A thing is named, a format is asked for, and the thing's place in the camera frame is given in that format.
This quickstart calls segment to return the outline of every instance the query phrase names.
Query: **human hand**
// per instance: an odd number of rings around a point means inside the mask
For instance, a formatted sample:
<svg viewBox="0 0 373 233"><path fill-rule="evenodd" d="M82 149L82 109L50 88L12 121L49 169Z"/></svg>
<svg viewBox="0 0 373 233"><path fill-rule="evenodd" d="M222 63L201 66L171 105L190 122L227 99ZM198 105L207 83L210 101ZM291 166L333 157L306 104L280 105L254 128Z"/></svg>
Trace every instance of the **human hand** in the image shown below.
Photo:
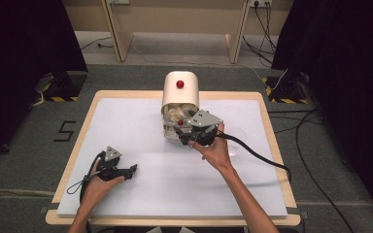
<svg viewBox="0 0 373 233"><path fill-rule="evenodd" d="M99 159L95 162L91 173L96 172ZM124 177L117 177L110 181L102 181L98 176L93 176L90 178L89 183L85 189L84 197L81 202L81 206L88 206L93 209L105 196L110 192L110 190L117 184L122 183Z"/></svg>
<svg viewBox="0 0 373 233"><path fill-rule="evenodd" d="M224 124L218 125L218 133L223 133ZM204 147L194 141L189 141L188 144L198 150L202 154L202 160L207 160L215 169L222 174L231 170L232 164L229 158L228 145L226 139L216 137L214 142L209 147Z"/></svg>

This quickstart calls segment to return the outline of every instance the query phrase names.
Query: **electrical cord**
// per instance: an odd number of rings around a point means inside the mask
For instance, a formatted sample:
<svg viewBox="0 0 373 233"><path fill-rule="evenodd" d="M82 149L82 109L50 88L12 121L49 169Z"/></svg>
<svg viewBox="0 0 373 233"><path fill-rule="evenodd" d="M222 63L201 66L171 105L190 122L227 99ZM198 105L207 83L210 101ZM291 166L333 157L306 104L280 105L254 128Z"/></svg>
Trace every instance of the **electrical cord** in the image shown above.
<svg viewBox="0 0 373 233"><path fill-rule="evenodd" d="M276 163L276 162L273 162L271 160L268 160L267 158L261 156L260 154L256 153L255 151L253 151L250 147L248 147L247 144L245 144L244 142L242 142L238 138L235 138L234 136L231 136L231 135L228 135L228 134L225 134L225 133L221 132L220 134L217 134L216 137L224 138L226 140L232 140L235 143L239 144L241 147L243 147L245 150L247 150L250 154L252 154L256 158L260 159L261 161L263 161L265 163L268 163L269 165L272 165L272 166L275 166L275 167L278 167L278 168L286 170L287 176L288 176L288 180L291 183L292 175L291 175L289 167L287 167L285 165L282 165L282 164L279 164L279 163Z"/></svg>
<svg viewBox="0 0 373 233"><path fill-rule="evenodd" d="M82 47L81 50L85 49L86 47L92 45L93 43L97 42L97 41L103 41L103 40L107 40L107 39L111 39L112 37L105 37L105 38L100 38L100 39L96 39L92 42L90 42L89 44L87 44L86 46Z"/></svg>
<svg viewBox="0 0 373 233"><path fill-rule="evenodd" d="M272 42L271 40L271 36L270 36L270 32L269 32L269 24L270 24L270 20L271 20L271 5L269 2L266 2L265 5L266 5L266 27L264 26L259 14L258 14L258 5L259 5L259 2L258 1L255 1L254 2L254 9L255 9L255 14L256 14L256 17L258 18L259 20L259 23L261 24L261 27L262 27L262 30L264 32L264 37L262 39L262 42L261 42L261 45L259 47L259 50L262 50L262 46L263 46L263 43L265 41L265 39L269 42L269 45L271 47L271 50L275 53L275 49L276 49L276 46L274 45L274 43ZM261 60L261 57L259 57L259 62L265 66L265 67L269 67L268 65L265 65L262 60Z"/></svg>
<svg viewBox="0 0 373 233"><path fill-rule="evenodd" d="M296 127L296 131L295 131L295 143L296 143L296 149L298 151L298 154L299 154L299 157L301 158L301 161L302 161L302 164L304 165L308 175L310 176L311 180L314 182L314 184L316 185L316 187L320 190L320 192L323 194L323 196L325 196L325 198L328 200L328 202L331 204L331 206L334 208L334 210L338 213L338 215L343 219L344 223L347 225L348 229L350 230L350 232L354 233L354 230L352 228L352 226L348 223L347 219L344 217L344 215L341 213L341 211L338 209L338 207L334 204L334 202L329 198L329 196L323 191L323 189L321 188L321 186L318 184L317 180L314 178L313 174L311 173L310 169L308 168L308 165L307 163L305 162L305 159L304 159L304 156L301 152L301 149L300 149L300 146L299 146L299 139L298 139L298 136L299 136L299 128L300 126L302 125L302 123L305 122L305 119L311 114L313 113L315 110L312 110L310 111L308 114L306 114L304 116L304 118L301 119L301 121L298 123L297 127Z"/></svg>
<svg viewBox="0 0 373 233"><path fill-rule="evenodd" d="M253 53L255 53L256 55L259 56L259 59L262 58L262 59L264 59L265 61L267 61L268 63L272 64L272 61L271 61L270 59L266 58L266 56L264 56L264 55L262 54L262 52L269 53L269 54L274 54L274 53L269 52L269 51L264 51L264 50L257 49L257 48L255 48L253 45L251 45L250 43L248 43L247 39L245 39L244 36L243 36L242 38L244 39L245 44L247 44L247 46L250 48L250 50L251 50Z"/></svg>
<svg viewBox="0 0 373 233"><path fill-rule="evenodd" d="M287 73L287 70L284 70L283 73L281 73L281 76L278 78L277 83L275 84L274 88L269 88L270 90L274 90L278 87L280 84L281 80L283 79L284 75Z"/></svg>
<svg viewBox="0 0 373 233"><path fill-rule="evenodd" d="M305 219L301 219L302 233L305 233Z"/></svg>
<svg viewBox="0 0 373 233"><path fill-rule="evenodd" d="M313 118L315 118L315 117L316 117L316 116L311 117L311 118L309 118L309 119L306 119L306 120L304 120L304 122L309 122L309 123L314 123L314 124L320 124L320 125L324 124L324 123L319 123L319 122L311 121L311 119L313 119ZM302 120L302 119L299 119L299 118L285 117L285 116L271 116L270 118L286 118L286 119ZM274 131L274 133L275 133L275 134L278 134L278 133L282 133L282 132L285 132L285 131L290 131L290 130L292 130L292 129L295 129L296 127L297 127L297 125L296 125L296 126L293 126L293 127L291 127L291 128L282 129L282 130L279 130L279 131Z"/></svg>
<svg viewBox="0 0 373 233"><path fill-rule="evenodd" d="M38 101L32 103L32 104L31 104L31 108L35 108L35 107L37 107L38 105L42 105L42 104L45 102L44 92L43 92L43 91L37 91L37 92L38 92L38 94L39 94L39 98L37 99Z"/></svg>
<svg viewBox="0 0 373 233"><path fill-rule="evenodd" d="M87 179L90 180L92 177L94 177L97 174L99 174L99 172L91 173ZM68 193L68 194L74 194L74 193L76 193L78 191L78 189L80 188L80 186L82 186L82 184L83 184L84 181L85 181L85 179L82 179L79 182L72 184L70 187L68 187L68 189L66 190L66 193ZM74 191L70 191L70 189L72 187L76 186L76 185L77 185L77 188Z"/></svg>
<svg viewBox="0 0 373 233"><path fill-rule="evenodd" d="M98 43L98 48L113 48L114 46L104 46Z"/></svg>

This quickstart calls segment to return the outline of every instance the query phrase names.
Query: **yellow black tape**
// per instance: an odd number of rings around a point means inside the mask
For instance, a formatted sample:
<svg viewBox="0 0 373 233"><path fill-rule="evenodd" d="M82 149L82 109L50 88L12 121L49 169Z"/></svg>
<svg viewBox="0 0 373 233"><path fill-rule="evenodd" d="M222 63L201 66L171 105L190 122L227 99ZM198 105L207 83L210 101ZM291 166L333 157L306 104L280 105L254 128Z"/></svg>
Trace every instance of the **yellow black tape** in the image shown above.
<svg viewBox="0 0 373 233"><path fill-rule="evenodd" d="M262 81L265 84L266 95L269 101L274 103L285 103L285 104L308 104L307 99L304 97L305 94L301 88L299 91L292 92L291 96L285 95L279 90L272 89L273 87L267 84L268 78L263 78Z"/></svg>
<svg viewBox="0 0 373 233"><path fill-rule="evenodd" d="M50 86L51 86L51 83L48 83L47 85L45 85L45 87L42 90L42 92L48 91L48 89L50 88Z"/></svg>
<svg viewBox="0 0 373 233"><path fill-rule="evenodd" d="M65 97L65 96L45 96L46 101L52 102L66 102L66 101L77 101L78 96L76 97Z"/></svg>

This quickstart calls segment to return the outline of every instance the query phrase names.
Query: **hand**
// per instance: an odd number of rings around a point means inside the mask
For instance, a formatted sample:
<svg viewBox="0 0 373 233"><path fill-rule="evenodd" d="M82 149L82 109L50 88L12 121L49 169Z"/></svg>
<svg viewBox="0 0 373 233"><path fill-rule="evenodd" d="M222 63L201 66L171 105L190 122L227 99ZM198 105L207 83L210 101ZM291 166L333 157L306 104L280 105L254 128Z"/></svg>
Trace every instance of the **hand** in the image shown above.
<svg viewBox="0 0 373 233"><path fill-rule="evenodd" d="M218 125L219 132L223 133L224 124ZM202 154L202 159L207 160L215 169L223 174L227 170L231 170L232 164L229 158L228 145L226 139L216 137L214 142L209 147L204 147L194 141L189 141L188 144L198 150Z"/></svg>
<svg viewBox="0 0 373 233"><path fill-rule="evenodd" d="M96 172L99 159L95 162L91 173ZM84 193L81 206L78 208L77 215L72 222L68 233L81 233L85 230L85 225L92 209L108 194L108 192L117 184L122 183L124 177L117 177L108 182L102 181L98 176L90 178Z"/></svg>
<svg viewBox="0 0 373 233"><path fill-rule="evenodd" d="M99 159L95 162L92 173L96 172ZM117 184L122 183L124 177L117 177L108 182L102 181L98 176L94 176L89 180L89 184L86 187L81 206L89 205L92 209L95 207L104 197L110 192L110 190Z"/></svg>

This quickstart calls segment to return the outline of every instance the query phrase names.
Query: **table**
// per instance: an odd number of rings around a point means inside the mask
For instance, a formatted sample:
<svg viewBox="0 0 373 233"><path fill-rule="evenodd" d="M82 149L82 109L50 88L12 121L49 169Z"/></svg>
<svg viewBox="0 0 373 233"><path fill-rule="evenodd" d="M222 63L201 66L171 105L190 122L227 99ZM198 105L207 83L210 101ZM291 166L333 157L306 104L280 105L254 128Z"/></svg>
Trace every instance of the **table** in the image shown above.
<svg viewBox="0 0 373 233"><path fill-rule="evenodd" d="M231 63L238 60L248 0L131 0L114 5L102 0L114 49L124 61L134 32L225 34Z"/></svg>
<svg viewBox="0 0 373 233"><path fill-rule="evenodd" d="M67 188L67 182L71 176L72 169L77 160L78 153L83 144L85 133L91 123L96 106L103 98L161 98L162 91L129 91L129 90L109 90L99 91L95 95L93 102L90 106L88 114L86 116L84 125L78 136L76 145L71 153L70 159L65 168L64 174L59 183L58 189L52 199L52 204L56 206L61 201L62 194ZM266 108L262 99L261 94L256 92L224 92L224 91L201 91L199 92L199 98L204 100L246 100L253 99L259 103L262 121L264 124L267 140L273 159L275 162L283 163L280 155L278 145L272 130L271 122L269 120ZM276 169L278 180L281 186L281 190L284 195L284 200L288 208L296 209L296 203L287 179L287 174L282 169ZM49 210L46 217L47 223L49 224L71 224L73 221L72 217L60 217L56 213L56 208ZM272 218L277 225L297 225L300 222L299 215L293 215L288 213L288 216L281 218ZM188 218L171 218L164 219L162 217L99 217L92 218L91 224L95 225L132 225L132 226L245 226L246 222L242 218L215 218L215 217L188 217Z"/></svg>

